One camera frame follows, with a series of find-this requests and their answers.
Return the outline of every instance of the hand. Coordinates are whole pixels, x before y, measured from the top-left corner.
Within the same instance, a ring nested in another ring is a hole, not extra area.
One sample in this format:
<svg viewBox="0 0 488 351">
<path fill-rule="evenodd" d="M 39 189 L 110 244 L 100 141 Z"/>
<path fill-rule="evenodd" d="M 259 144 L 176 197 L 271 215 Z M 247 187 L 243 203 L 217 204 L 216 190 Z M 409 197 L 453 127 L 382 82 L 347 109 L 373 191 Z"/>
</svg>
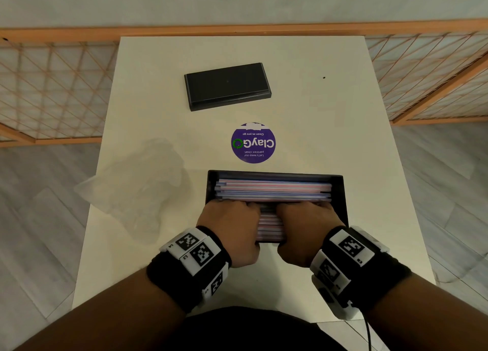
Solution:
<svg viewBox="0 0 488 351">
<path fill-rule="evenodd" d="M 212 200 L 205 205 L 197 225 L 213 231 L 229 253 L 232 267 L 240 268 L 258 261 L 260 248 L 256 237 L 260 216 L 255 203 Z"/>
<path fill-rule="evenodd" d="M 329 202 L 322 206 L 311 202 L 279 204 L 276 213 L 286 233 L 286 243 L 278 247 L 278 254 L 285 262 L 303 268 L 310 267 L 327 233 L 344 225 Z"/>
</svg>

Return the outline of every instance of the person's left hand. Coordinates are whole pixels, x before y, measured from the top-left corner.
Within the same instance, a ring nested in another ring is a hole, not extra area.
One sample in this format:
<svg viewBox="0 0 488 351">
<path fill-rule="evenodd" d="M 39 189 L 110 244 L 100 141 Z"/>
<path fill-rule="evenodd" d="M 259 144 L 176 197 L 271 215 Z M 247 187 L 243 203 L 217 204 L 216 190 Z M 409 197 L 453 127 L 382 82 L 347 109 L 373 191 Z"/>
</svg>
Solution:
<svg viewBox="0 0 488 351">
<path fill-rule="evenodd" d="M 229 253 L 232 267 L 240 268 L 258 261 L 260 248 L 256 237 L 260 216 L 255 203 L 212 200 L 205 205 L 197 225 L 213 231 Z"/>
</svg>

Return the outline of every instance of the person's right arm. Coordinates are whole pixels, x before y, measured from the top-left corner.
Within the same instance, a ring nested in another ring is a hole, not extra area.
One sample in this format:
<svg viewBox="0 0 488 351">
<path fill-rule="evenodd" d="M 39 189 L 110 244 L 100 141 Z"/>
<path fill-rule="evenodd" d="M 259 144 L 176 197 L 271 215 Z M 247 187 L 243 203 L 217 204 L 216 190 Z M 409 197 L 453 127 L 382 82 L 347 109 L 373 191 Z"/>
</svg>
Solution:
<svg viewBox="0 0 488 351">
<path fill-rule="evenodd" d="M 277 213 L 287 236 L 278 253 L 304 268 L 327 233 L 344 225 L 330 204 L 281 204 Z M 415 274 L 399 282 L 364 316 L 392 351 L 488 349 L 488 316 Z"/>
</svg>

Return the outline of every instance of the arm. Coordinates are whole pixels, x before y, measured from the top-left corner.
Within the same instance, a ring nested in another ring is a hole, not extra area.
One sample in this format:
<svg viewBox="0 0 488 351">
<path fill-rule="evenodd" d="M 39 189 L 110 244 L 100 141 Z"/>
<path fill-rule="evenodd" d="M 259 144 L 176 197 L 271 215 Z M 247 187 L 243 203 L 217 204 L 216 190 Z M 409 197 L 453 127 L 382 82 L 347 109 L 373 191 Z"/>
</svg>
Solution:
<svg viewBox="0 0 488 351">
<path fill-rule="evenodd" d="M 287 236 L 278 253 L 286 262 L 305 268 L 327 233 L 344 225 L 330 204 L 282 204 L 277 213 Z M 364 316 L 391 350 L 488 349 L 488 316 L 415 274 Z"/>
<path fill-rule="evenodd" d="M 212 230 L 229 253 L 232 267 L 241 267 L 258 259 L 259 216 L 256 204 L 212 201 L 197 225 Z M 148 279 L 143 268 L 58 319 L 17 350 L 154 349 L 185 316 L 181 307 Z"/>
</svg>

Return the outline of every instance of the person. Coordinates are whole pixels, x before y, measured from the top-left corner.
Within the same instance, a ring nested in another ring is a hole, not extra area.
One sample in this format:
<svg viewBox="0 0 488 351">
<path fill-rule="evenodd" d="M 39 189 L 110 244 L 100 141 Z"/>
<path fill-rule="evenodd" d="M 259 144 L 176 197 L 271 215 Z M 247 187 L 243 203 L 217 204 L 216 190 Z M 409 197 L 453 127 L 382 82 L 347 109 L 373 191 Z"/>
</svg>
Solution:
<svg viewBox="0 0 488 351">
<path fill-rule="evenodd" d="M 287 236 L 278 254 L 304 270 L 328 232 L 344 225 L 329 204 L 280 204 L 277 214 Z M 253 203 L 211 201 L 197 225 L 212 231 L 232 267 L 240 268 L 258 259 L 259 216 Z M 277 311 L 230 307 L 190 317 L 186 312 L 142 268 L 41 330 L 18 350 L 295 347 L 298 342 L 307 348 L 344 350 L 316 325 Z M 488 317 L 414 273 L 363 314 L 391 351 L 488 349 Z"/>
</svg>

